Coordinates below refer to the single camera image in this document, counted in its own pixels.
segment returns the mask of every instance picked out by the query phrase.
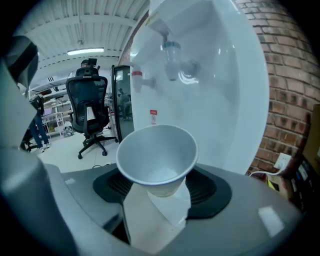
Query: jeans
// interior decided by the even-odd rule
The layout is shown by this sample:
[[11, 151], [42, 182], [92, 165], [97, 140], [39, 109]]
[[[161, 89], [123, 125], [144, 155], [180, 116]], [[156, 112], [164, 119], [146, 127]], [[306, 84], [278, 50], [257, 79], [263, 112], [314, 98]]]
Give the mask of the jeans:
[[42, 118], [39, 113], [36, 113], [35, 117], [33, 118], [32, 122], [30, 123], [29, 128], [30, 128], [30, 132], [36, 142], [38, 149], [42, 148], [42, 141], [39, 137], [39, 133], [44, 141], [44, 144], [49, 143], [45, 128], [42, 124]]

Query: ceiling light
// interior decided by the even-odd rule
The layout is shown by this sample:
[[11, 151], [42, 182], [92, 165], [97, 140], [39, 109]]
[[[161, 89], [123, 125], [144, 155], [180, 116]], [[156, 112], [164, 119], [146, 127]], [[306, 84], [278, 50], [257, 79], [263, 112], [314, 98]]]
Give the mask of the ceiling light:
[[104, 48], [86, 48], [86, 49], [79, 49], [79, 50], [69, 50], [67, 52], [68, 55], [76, 55], [76, 54], [88, 54], [88, 53], [103, 53]]

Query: black mesh chair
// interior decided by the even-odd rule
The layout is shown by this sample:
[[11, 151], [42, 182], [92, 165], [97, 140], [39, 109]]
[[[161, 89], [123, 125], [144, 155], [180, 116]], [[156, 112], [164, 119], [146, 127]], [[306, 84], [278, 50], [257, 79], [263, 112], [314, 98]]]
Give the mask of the black mesh chair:
[[108, 80], [96, 74], [90, 75], [91, 72], [95, 72], [93, 69], [95, 70], [86, 68], [80, 76], [69, 78], [65, 83], [73, 109], [72, 127], [85, 136], [83, 149], [79, 151], [79, 159], [82, 159], [81, 153], [93, 144], [97, 144], [103, 150], [102, 155], [106, 156], [108, 153], [100, 142], [108, 140], [118, 142], [116, 137], [97, 136], [109, 123], [108, 108], [105, 107]]

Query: drip tray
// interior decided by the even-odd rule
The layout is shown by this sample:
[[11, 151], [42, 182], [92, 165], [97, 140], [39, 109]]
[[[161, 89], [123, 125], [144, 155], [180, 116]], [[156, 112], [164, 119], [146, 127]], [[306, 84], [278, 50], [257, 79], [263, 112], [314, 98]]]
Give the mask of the drip tray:
[[[93, 189], [105, 201], [122, 205], [132, 184], [115, 168], [96, 178]], [[212, 218], [228, 205], [232, 196], [224, 179], [197, 166], [188, 173], [185, 184], [191, 198], [187, 220]]]

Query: ceiling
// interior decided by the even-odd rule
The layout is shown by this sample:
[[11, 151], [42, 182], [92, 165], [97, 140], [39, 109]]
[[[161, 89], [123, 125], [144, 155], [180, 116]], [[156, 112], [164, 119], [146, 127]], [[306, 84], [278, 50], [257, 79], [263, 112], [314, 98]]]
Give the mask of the ceiling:
[[[64, 75], [89, 56], [110, 68], [129, 39], [149, 0], [43, 0], [24, 18], [15, 35], [24, 35], [38, 47], [38, 70], [32, 84]], [[74, 49], [104, 47], [104, 52], [67, 55]]]

